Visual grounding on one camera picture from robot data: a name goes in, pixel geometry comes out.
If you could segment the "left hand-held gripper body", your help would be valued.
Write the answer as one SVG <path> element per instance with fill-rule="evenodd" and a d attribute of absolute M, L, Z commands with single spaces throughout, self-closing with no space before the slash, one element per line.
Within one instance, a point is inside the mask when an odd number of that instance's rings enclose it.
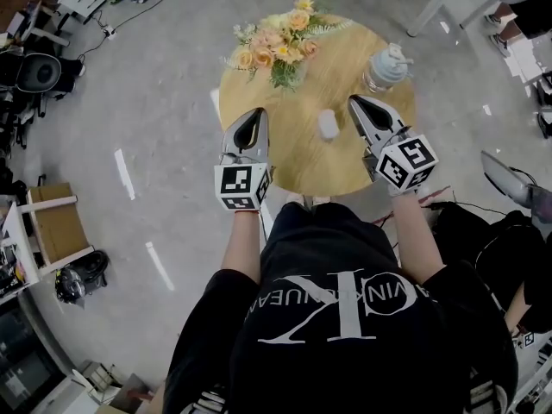
<path fill-rule="evenodd" d="M 215 194 L 227 211 L 260 211 L 272 183 L 272 166 L 245 155 L 223 153 L 214 166 Z"/>

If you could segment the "glass jar with blue lid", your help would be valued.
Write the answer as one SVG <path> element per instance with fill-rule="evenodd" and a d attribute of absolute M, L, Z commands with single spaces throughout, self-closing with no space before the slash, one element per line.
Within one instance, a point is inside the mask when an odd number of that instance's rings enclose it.
<path fill-rule="evenodd" d="M 388 91 L 411 76 L 412 64 L 413 60 L 404 56 L 399 44 L 390 43 L 368 59 L 363 79 L 371 92 Z"/>

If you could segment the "white storage box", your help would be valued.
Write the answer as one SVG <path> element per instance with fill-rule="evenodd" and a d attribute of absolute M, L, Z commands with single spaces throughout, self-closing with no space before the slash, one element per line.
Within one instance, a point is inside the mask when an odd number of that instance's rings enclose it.
<path fill-rule="evenodd" d="M 74 368 L 33 414 L 95 414 L 117 395 L 124 376 L 115 365 L 87 360 Z"/>

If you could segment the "round wooden table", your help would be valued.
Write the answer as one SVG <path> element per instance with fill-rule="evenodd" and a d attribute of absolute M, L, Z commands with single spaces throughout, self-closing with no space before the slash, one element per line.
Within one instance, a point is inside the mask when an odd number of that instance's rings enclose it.
<path fill-rule="evenodd" d="M 249 83 L 244 77 L 222 76 L 219 110 L 227 129 L 247 111 L 265 108 L 274 184 L 305 196 L 336 197 L 372 183 L 362 162 L 366 144 L 348 113 L 348 97 L 373 94 L 363 73 L 368 59 L 387 44 L 354 22 L 323 37 L 319 46 L 295 91 L 274 89 L 260 74 Z M 320 136 L 318 115 L 324 109 L 336 113 L 340 134 L 332 141 Z"/>

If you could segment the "person's black trousers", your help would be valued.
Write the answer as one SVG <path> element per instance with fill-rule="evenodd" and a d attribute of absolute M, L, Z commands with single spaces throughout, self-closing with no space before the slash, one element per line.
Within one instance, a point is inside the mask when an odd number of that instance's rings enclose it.
<path fill-rule="evenodd" d="M 386 233 L 337 203 L 285 204 L 260 255 L 263 280 L 361 270 L 399 273 Z"/>

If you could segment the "brown cardboard box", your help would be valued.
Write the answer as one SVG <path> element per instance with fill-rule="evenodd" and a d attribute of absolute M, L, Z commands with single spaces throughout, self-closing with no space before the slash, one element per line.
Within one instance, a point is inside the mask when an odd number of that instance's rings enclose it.
<path fill-rule="evenodd" d="M 69 183 L 43 185 L 28 189 L 29 204 L 74 196 Z M 44 261 L 53 264 L 90 246 L 77 203 L 38 210 L 31 213 L 36 239 Z"/>

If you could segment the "person's left forearm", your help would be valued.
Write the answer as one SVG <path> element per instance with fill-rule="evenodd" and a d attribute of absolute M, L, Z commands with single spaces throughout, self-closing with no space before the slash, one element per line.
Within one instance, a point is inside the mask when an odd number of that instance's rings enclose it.
<path fill-rule="evenodd" d="M 222 269 L 234 270 L 260 283 L 260 221 L 256 211 L 234 214 Z"/>

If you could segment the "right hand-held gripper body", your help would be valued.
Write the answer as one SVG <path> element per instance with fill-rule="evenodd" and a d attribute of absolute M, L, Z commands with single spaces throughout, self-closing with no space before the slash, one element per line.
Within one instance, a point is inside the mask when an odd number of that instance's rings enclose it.
<path fill-rule="evenodd" d="M 368 146 L 363 162 L 373 182 L 383 179 L 395 190 L 416 190 L 439 159 L 425 135 L 402 129 Z"/>

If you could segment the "black monitor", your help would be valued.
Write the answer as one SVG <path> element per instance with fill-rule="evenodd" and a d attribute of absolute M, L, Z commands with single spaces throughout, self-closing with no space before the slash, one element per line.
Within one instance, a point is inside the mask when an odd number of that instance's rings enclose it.
<path fill-rule="evenodd" d="M 19 304 L 0 306 L 0 414 L 29 414 L 64 378 Z"/>

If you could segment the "black bag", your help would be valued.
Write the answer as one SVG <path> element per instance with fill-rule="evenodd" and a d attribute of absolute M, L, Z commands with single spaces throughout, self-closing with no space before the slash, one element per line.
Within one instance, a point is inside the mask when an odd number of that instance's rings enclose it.
<path fill-rule="evenodd" d="M 105 276 L 108 265 L 107 254 L 95 250 L 61 268 L 55 275 L 56 298 L 63 304 L 84 308 L 87 296 L 108 285 Z"/>

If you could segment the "vase of orange flowers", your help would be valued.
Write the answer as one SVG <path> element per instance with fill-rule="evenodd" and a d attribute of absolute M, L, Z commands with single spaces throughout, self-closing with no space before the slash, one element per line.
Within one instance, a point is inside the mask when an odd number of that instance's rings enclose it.
<path fill-rule="evenodd" d="M 244 77 L 249 83 L 260 74 L 274 89 L 295 91 L 303 83 L 320 40 L 354 24 L 331 15 L 330 4 L 331 0 L 295 0 L 286 12 L 234 25 L 237 46 L 220 59 L 223 76 Z"/>

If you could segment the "person's black printed t-shirt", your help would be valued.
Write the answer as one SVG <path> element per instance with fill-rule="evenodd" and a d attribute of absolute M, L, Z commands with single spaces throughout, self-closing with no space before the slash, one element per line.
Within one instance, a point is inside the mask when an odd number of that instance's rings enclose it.
<path fill-rule="evenodd" d="M 518 361 L 474 269 L 423 285 L 361 270 L 256 285 L 213 275 L 182 329 L 163 414 L 218 389 L 229 414 L 503 413 Z"/>

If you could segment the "white cluttered desk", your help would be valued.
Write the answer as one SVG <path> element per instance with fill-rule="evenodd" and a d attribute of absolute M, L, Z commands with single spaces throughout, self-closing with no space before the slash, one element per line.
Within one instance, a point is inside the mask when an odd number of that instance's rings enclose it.
<path fill-rule="evenodd" d="M 89 245 L 86 248 L 76 251 L 73 254 L 69 254 L 64 258 L 61 258 L 60 260 L 51 262 L 48 259 L 45 248 L 43 247 L 41 238 L 38 237 L 38 249 L 41 252 L 43 260 L 45 261 L 45 266 L 39 268 L 35 262 L 35 252 L 31 247 L 31 242 L 24 227 L 22 216 L 24 214 L 29 214 L 31 216 L 31 221 L 34 226 L 36 235 L 39 235 L 39 231 L 36 229 L 36 212 L 59 208 L 62 206 L 75 204 L 77 202 L 78 198 L 75 195 L 72 195 L 65 198 L 40 201 L 35 204 L 30 203 L 25 205 L 17 205 L 13 203 L 10 206 L 2 226 L 3 239 L 0 241 L 0 248 L 12 247 L 14 249 L 16 265 L 22 270 L 23 282 L 21 286 L 19 286 L 15 290 L 6 293 L 2 298 L 0 298 L 0 305 L 10 301 L 12 298 L 17 297 L 28 287 L 39 283 L 41 279 L 44 279 L 46 276 L 48 276 L 48 274 L 54 273 L 60 270 L 62 267 L 66 267 L 75 260 L 81 259 L 82 257 L 91 254 L 95 250 L 92 245 Z"/>

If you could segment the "grey-backed office chair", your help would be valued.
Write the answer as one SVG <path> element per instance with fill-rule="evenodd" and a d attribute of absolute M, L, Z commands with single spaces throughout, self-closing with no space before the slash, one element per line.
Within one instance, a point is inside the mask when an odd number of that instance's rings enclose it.
<path fill-rule="evenodd" d="M 31 106 L 38 117 L 46 115 L 47 100 L 63 99 L 70 93 L 53 91 L 60 78 L 59 57 L 46 53 L 28 53 L 16 76 L 16 89 L 30 97 Z"/>

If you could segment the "person's right forearm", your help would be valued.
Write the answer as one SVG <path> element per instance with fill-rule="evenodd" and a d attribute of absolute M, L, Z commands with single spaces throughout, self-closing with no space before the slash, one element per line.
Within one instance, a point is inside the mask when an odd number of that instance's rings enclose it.
<path fill-rule="evenodd" d="M 401 266 L 419 285 L 444 268 L 430 226 L 414 192 L 388 186 Z"/>

